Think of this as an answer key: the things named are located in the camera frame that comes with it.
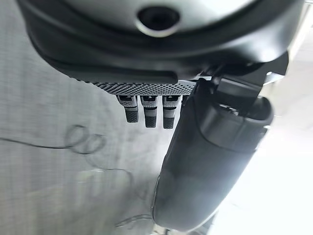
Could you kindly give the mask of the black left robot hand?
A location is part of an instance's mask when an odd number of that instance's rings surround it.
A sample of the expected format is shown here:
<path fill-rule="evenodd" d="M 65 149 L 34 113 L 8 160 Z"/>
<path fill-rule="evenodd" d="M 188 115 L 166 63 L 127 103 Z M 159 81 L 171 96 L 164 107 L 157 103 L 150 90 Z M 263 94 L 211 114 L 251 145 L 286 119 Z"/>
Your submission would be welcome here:
<path fill-rule="evenodd" d="M 20 0 L 26 32 L 59 72 L 112 87 L 128 122 L 174 129 L 152 219 L 189 232 L 213 217 L 273 117 L 303 0 Z"/>

